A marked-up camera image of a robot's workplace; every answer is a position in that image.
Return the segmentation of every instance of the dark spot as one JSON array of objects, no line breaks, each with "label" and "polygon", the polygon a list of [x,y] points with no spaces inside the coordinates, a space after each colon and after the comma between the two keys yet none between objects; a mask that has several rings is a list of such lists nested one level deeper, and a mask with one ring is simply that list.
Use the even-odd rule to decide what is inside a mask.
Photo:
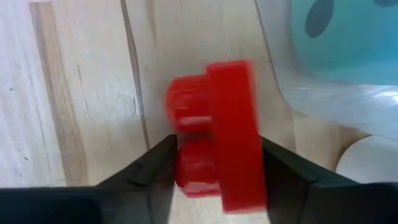
[{"label": "dark spot", "polygon": [[398,0],[373,0],[379,6],[391,7],[398,4]]},{"label": "dark spot", "polygon": [[305,31],[310,38],[319,37],[328,27],[333,10],[334,0],[317,0],[313,3],[305,20]]}]

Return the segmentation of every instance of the clear plastic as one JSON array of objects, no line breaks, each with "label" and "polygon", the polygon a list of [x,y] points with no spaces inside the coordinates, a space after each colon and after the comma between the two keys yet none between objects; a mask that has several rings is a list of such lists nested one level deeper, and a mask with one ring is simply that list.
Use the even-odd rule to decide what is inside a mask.
[{"label": "clear plastic", "polygon": [[[297,43],[295,45],[292,38],[294,1],[308,4],[317,0],[257,0],[275,75],[286,101],[296,110],[310,116],[336,121],[369,134],[398,139],[398,86],[350,84],[354,82],[320,78],[313,74],[314,69],[303,63],[304,60],[299,57]],[[345,0],[334,0],[335,7],[341,1]],[[394,10],[398,14],[398,6],[394,7]],[[396,33],[395,30],[388,31],[391,38],[398,42],[398,37],[394,37]],[[394,58],[386,62],[386,66],[394,64],[393,62]],[[380,63],[373,65],[371,60],[366,63],[362,68],[366,66],[372,69],[380,66]]]}]

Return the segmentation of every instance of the white object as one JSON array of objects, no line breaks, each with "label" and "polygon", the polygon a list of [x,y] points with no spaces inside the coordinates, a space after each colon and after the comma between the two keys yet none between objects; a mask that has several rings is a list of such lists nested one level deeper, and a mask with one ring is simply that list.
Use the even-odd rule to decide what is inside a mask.
[{"label": "white object", "polygon": [[350,146],[336,172],[359,183],[398,182],[398,141],[370,136]]}]

